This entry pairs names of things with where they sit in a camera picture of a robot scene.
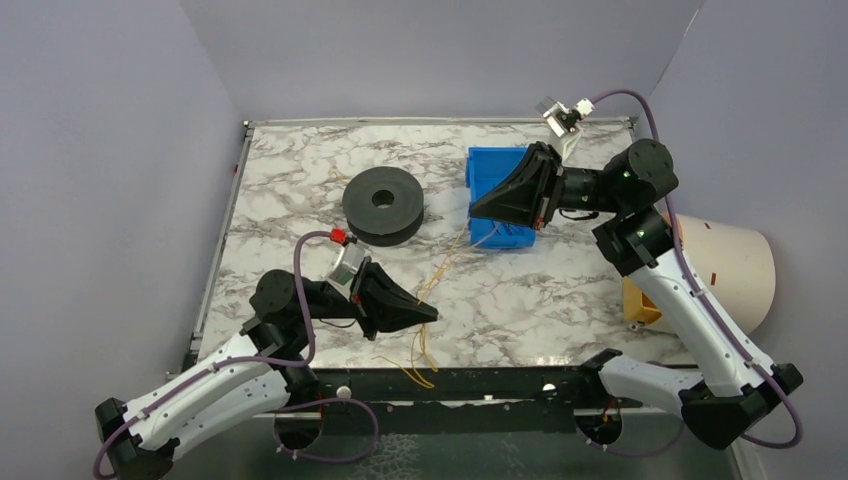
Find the black cable spool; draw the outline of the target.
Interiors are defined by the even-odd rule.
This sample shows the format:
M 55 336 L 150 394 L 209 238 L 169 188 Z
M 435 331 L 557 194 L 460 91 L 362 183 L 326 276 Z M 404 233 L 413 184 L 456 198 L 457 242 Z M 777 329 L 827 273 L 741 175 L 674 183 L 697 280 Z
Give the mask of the black cable spool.
M 379 166 L 346 185 L 342 209 L 348 229 L 371 246 L 394 247 L 413 237 L 424 219 L 424 191 L 408 171 Z

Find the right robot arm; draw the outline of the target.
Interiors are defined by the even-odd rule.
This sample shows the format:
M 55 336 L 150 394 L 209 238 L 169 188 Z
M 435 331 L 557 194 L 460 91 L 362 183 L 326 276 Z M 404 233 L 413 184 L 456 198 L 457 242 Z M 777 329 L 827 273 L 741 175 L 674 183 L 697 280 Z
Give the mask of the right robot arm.
M 534 230 L 558 210 L 606 213 L 593 231 L 602 256 L 660 310 L 697 371 L 607 349 L 581 366 L 583 393 L 661 409 L 706 446 L 723 450 L 786 404 L 803 378 L 794 365 L 778 364 L 760 350 L 692 271 L 678 232 L 656 209 L 677 185 L 668 149 L 653 139 L 633 142 L 600 170 L 567 167 L 551 145 L 537 142 L 503 181 L 472 201 L 469 212 Z

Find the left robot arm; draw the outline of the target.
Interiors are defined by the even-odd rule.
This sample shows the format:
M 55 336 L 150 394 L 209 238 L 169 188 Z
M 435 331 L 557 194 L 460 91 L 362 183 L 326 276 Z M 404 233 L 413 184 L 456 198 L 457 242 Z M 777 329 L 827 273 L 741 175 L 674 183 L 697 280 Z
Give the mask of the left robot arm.
M 276 408 L 311 407 L 319 398 L 313 318 L 350 319 L 367 340 L 432 323 L 431 306 L 367 260 L 354 291 L 285 270 L 259 280 L 249 303 L 254 315 L 203 361 L 139 398 L 108 398 L 95 409 L 102 441 L 97 479 L 160 479 L 174 462 L 223 430 Z

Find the white cylindrical container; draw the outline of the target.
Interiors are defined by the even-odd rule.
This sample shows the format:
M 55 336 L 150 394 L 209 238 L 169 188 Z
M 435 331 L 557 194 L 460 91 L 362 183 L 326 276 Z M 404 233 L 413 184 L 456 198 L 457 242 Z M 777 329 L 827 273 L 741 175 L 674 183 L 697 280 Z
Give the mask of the white cylindrical container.
M 693 271 L 746 334 L 764 321 L 774 300 L 772 250 L 758 231 L 679 214 L 681 240 Z

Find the black front frame rail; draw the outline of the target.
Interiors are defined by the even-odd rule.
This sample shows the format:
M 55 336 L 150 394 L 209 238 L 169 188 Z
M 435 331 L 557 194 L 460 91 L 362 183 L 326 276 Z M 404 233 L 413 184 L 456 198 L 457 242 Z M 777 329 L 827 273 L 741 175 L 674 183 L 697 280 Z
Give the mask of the black front frame rail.
M 334 398 L 347 387 L 370 407 L 332 403 L 283 413 L 263 407 L 258 418 L 276 418 L 294 430 L 318 427 L 325 435 L 464 434 L 575 431 L 578 416 L 615 412 L 609 395 L 591 386 L 573 366 L 446 368 L 435 386 L 415 385 L 397 368 L 318 368 L 308 399 Z

